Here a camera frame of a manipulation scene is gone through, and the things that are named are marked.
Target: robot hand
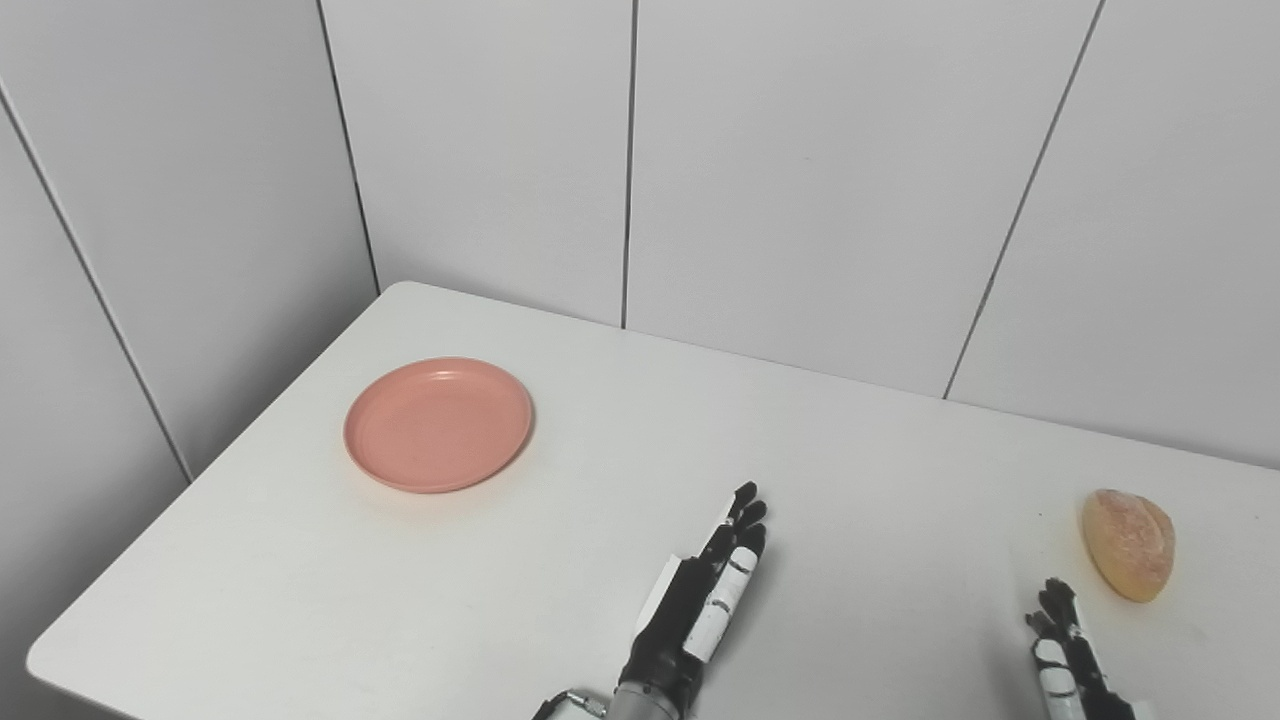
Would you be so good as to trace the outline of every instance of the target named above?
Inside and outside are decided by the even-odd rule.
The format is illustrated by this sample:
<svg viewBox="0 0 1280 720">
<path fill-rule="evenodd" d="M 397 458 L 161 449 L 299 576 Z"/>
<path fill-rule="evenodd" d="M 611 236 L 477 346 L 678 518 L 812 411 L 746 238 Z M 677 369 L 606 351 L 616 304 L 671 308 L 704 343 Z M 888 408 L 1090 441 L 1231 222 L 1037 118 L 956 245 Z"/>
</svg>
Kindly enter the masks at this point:
<svg viewBox="0 0 1280 720">
<path fill-rule="evenodd" d="M 1050 578 L 1039 603 L 1042 610 L 1028 615 L 1027 624 L 1037 635 L 1032 656 L 1050 719 L 1153 720 L 1147 703 L 1130 705 L 1107 688 L 1071 585 Z"/>
<path fill-rule="evenodd" d="M 543 703 L 534 720 L 550 717 L 562 701 L 608 720 L 689 719 L 703 667 L 724 637 L 764 551 L 767 506 L 755 495 L 755 483 L 740 487 L 701 552 L 668 560 L 641 610 L 609 706 L 566 691 Z"/>
</svg>

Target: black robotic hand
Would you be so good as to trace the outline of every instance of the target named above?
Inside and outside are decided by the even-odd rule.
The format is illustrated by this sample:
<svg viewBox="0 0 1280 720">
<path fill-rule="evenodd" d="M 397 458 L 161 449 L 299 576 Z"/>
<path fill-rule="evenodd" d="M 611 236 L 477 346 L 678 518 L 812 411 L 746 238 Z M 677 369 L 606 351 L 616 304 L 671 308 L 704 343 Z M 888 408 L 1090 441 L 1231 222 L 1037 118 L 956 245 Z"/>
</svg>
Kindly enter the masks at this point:
<svg viewBox="0 0 1280 720">
<path fill-rule="evenodd" d="M 1027 615 L 1036 630 L 1032 656 L 1052 720 L 1146 720 L 1147 703 L 1129 703 L 1110 687 L 1075 602 L 1057 578 L 1039 591 L 1041 610 Z"/>
<path fill-rule="evenodd" d="M 631 644 L 609 720 L 684 720 L 764 551 L 764 502 L 755 483 L 733 493 L 728 512 L 696 557 L 675 565 L 653 615 Z M 660 591 L 662 580 L 659 580 Z"/>
</svg>

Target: pink plate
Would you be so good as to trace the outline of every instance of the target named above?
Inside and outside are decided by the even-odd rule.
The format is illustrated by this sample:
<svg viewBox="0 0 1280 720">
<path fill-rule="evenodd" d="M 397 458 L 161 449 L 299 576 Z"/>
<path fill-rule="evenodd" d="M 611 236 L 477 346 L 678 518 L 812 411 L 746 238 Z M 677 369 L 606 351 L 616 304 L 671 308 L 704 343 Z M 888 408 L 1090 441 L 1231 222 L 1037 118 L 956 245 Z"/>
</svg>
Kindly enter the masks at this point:
<svg viewBox="0 0 1280 720">
<path fill-rule="evenodd" d="M 347 413 L 347 452 L 375 480 L 448 492 L 503 468 L 529 436 L 532 404 L 502 368 L 435 357 L 387 373 Z"/>
</svg>

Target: gray wall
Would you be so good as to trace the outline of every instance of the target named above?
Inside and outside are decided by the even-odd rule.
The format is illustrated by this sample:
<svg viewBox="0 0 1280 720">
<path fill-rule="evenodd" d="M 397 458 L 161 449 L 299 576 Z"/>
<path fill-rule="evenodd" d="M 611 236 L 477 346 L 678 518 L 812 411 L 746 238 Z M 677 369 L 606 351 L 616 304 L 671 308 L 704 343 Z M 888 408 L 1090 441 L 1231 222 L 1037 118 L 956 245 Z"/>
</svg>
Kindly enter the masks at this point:
<svg viewBox="0 0 1280 720">
<path fill-rule="evenodd" d="M 1280 468 L 1277 27 L 1107 3 L 952 398 Z"/>
<path fill-rule="evenodd" d="M 0 1 L 0 77 L 198 474 L 374 299 L 314 1 Z"/>
<path fill-rule="evenodd" d="M 643 0 L 628 327 L 941 396 L 1096 4 Z"/>
<path fill-rule="evenodd" d="M 383 286 L 617 324 L 627 0 L 325 0 Z"/>
<path fill-rule="evenodd" d="M 87 717 L 29 643 L 375 286 L 314 1 L 0 0 L 0 717 Z"/>
<path fill-rule="evenodd" d="M 27 647 L 184 487 L 0 115 L 0 717 L 79 714 L 27 675 Z"/>
</svg>

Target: panel seam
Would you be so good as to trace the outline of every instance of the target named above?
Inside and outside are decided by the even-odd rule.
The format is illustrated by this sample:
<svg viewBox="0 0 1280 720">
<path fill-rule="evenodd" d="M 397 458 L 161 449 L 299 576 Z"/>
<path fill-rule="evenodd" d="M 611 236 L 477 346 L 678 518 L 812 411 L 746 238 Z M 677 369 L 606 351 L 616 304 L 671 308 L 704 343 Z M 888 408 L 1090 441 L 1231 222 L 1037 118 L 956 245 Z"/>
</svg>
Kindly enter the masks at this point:
<svg viewBox="0 0 1280 720">
<path fill-rule="evenodd" d="M 631 286 L 631 176 L 636 129 L 636 38 L 639 36 L 640 0 L 631 0 L 631 81 L 627 88 L 627 182 L 622 222 L 622 322 L 627 329 L 627 296 Z"/>
<path fill-rule="evenodd" d="M 1005 233 L 1005 241 L 1000 246 L 1000 252 L 996 255 L 996 264 L 991 268 L 991 275 L 987 278 L 987 286 L 982 291 L 982 297 L 978 300 L 978 309 L 973 314 L 973 320 L 969 323 L 969 331 L 964 336 L 964 343 L 960 346 L 960 354 L 956 356 L 955 365 L 951 368 L 951 377 L 947 378 L 947 387 L 942 391 L 942 400 L 948 400 L 951 397 L 951 388 L 955 386 L 956 375 L 960 373 L 960 364 L 964 363 L 965 355 L 969 352 L 969 343 L 973 341 L 973 333 L 978 328 L 978 320 L 982 319 L 983 310 L 987 309 L 987 300 L 991 297 L 992 288 L 996 287 L 996 275 L 1000 274 L 1000 268 L 1005 261 L 1005 254 L 1009 251 L 1009 243 L 1014 237 L 1014 232 L 1018 229 L 1018 220 L 1023 217 L 1023 209 L 1027 206 L 1027 197 L 1030 195 L 1032 184 L 1036 182 L 1036 177 L 1039 174 L 1041 164 L 1044 161 L 1044 154 L 1048 151 L 1048 143 L 1053 138 L 1053 131 L 1057 129 L 1057 122 L 1062 117 L 1062 109 L 1066 106 L 1066 97 L 1071 94 L 1071 87 L 1075 85 L 1075 76 L 1080 72 L 1080 65 L 1084 63 L 1084 53 L 1089 49 L 1089 41 L 1093 40 L 1093 31 L 1098 27 L 1098 18 L 1102 17 L 1102 8 L 1106 6 L 1107 0 L 1100 0 L 1098 6 L 1093 10 L 1093 18 L 1089 20 L 1089 28 L 1084 33 L 1084 41 L 1080 44 L 1080 50 L 1075 55 L 1075 64 L 1071 65 L 1071 74 L 1066 78 L 1066 86 L 1062 88 L 1062 95 L 1057 100 L 1057 106 L 1053 109 L 1053 118 L 1048 123 L 1048 131 L 1044 133 L 1044 140 L 1041 142 L 1039 152 L 1036 155 L 1036 163 L 1032 164 L 1030 176 L 1027 178 L 1027 184 L 1023 186 L 1021 197 L 1018 199 L 1018 208 L 1014 210 L 1014 218 L 1009 223 L 1009 231 Z"/>
<path fill-rule="evenodd" d="M 146 398 L 147 407 L 151 410 L 151 415 L 160 427 L 160 434 L 164 436 L 165 445 L 169 446 L 169 452 L 173 454 L 174 460 L 178 462 L 178 468 L 182 470 L 183 478 L 189 486 L 195 478 L 195 475 L 192 475 L 191 466 L 187 464 L 186 457 L 183 457 L 182 451 L 178 448 L 178 443 L 174 441 L 173 433 L 169 430 L 169 425 L 165 423 L 164 415 L 160 413 L 160 406 L 156 404 L 155 395 L 151 392 L 146 378 L 142 375 L 142 368 L 138 365 L 137 356 L 133 354 L 133 348 L 129 347 L 129 343 L 124 337 L 124 332 L 120 329 L 120 323 L 116 319 L 115 313 L 111 310 L 110 302 L 108 302 L 101 282 L 95 274 L 79 240 L 77 240 L 76 232 L 72 229 L 70 219 L 67 215 L 63 202 L 58 197 L 58 192 L 54 190 L 54 186 L 49 179 L 49 174 L 45 172 L 45 167 L 40 161 L 40 156 L 36 154 L 35 145 L 27 133 L 27 128 L 23 126 L 22 119 L 18 117 L 18 111 L 9 97 L 9 90 L 5 87 L 4 78 L 0 78 L 0 108 L 3 108 L 4 113 L 9 117 L 9 123 L 13 126 L 14 135 L 18 136 L 18 142 L 22 146 L 23 152 L 27 155 L 27 161 L 31 163 L 31 168 L 36 173 L 36 179 L 40 182 L 41 190 L 49 200 L 49 205 L 52 208 L 54 215 L 58 218 L 58 224 L 61 227 L 63 234 L 67 237 L 67 242 L 72 246 L 76 261 L 79 263 L 81 272 L 88 281 L 88 286 L 93 291 L 93 297 L 97 300 L 97 305 L 102 310 L 102 315 L 106 318 L 106 324 L 111 328 L 111 334 L 115 336 L 115 342 L 119 345 L 120 352 L 124 355 L 124 360 L 128 363 L 129 370 L 133 373 L 133 379 L 138 383 L 138 388 L 141 388 L 142 396 Z"/>
<path fill-rule="evenodd" d="M 347 109 L 342 104 L 342 88 L 338 86 L 338 65 L 333 59 L 333 42 L 329 40 L 329 22 L 324 15 L 324 3 L 316 0 L 316 14 L 320 17 L 320 36 L 324 37 L 324 53 L 329 60 L 329 77 L 333 79 L 333 95 L 338 102 L 338 120 L 342 123 L 342 140 L 347 149 L 347 165 L 351 168 L 351 184 L 356 191 L 356 208 L 360 210 L 360 229 L 365 233 L 365 251 L 369 254 L 369 272 L 374 277 L 374 293 L 381 295 L 383 286 L 378 279 L 378 261 L 374 260 L 374 241 L 369 236 L 369 219 L 365 217 L 365 196 L 360 191 L 360 174 L 356 172 L 356 154 L 351 149 L 351 131 L 347 127 Z"/>
</svg>

